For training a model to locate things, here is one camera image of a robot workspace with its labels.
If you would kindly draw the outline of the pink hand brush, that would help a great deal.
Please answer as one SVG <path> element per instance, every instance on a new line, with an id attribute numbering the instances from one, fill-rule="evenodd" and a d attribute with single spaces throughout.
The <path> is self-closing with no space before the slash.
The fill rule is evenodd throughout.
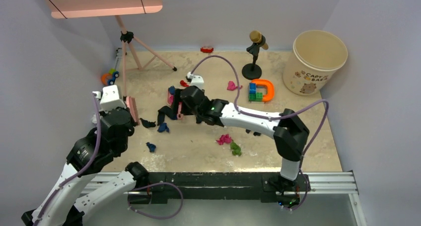
<path id="1" fill-rule="evenodd" d="M 126 105 L 130 110 L 131 116 L 136 124 L 138 126 L 140 124 L 140 118 L 137 110 L 137 104 L 135 98 L 131 96 L 127 96 L 126 98 Z"/>

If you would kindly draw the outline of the pink plastic dustpan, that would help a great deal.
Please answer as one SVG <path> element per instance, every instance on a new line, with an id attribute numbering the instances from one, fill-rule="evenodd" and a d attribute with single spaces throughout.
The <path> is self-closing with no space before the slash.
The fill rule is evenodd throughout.
<path id="1" fill-rule="evenodd" d="M 171 95 L 167 91 L 167 104 L 177 114 L 177 120 L 182 119 L 184 114 L 182 113 L 182 102 L 180 100 L 180 89 L 176 88 L 175 94 Z"/>

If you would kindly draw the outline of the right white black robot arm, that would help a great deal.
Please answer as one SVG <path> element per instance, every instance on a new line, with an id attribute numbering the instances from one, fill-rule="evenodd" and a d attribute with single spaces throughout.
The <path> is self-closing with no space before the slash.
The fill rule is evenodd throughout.
<path id="1" fill-rule="evenodd" d="M 262 112 L 236 106 L 227 100 L 210 100 L 196 86 L 175 89 L 171 107 L 174 113 L 180 111 L 183 115 L 194 115 L 200 123 L 238 127 L 273 139 L 282 157 L 280 186 L 290 190 L 298 184 L 299 166 L 309 129 L 293 110 Z"/>

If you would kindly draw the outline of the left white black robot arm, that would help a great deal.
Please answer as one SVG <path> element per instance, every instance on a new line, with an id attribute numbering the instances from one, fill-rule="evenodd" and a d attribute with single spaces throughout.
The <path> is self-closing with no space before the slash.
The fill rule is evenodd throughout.
<path id="1" fill-rule="evenodd" d="M 135 121 L 128 109 L 101 111 L 97 117 L 100 118 L 97 126 L 75 142 L 44 202 L 23 213 L 21 219 L 26 226 L 81 226 L 117 196 L 147 187 L 149 172 L 139 162 L 131 162 L 115 178 L 82 195 L 103 167 L 127 150 L 128 138 L 135 130 Z"/>

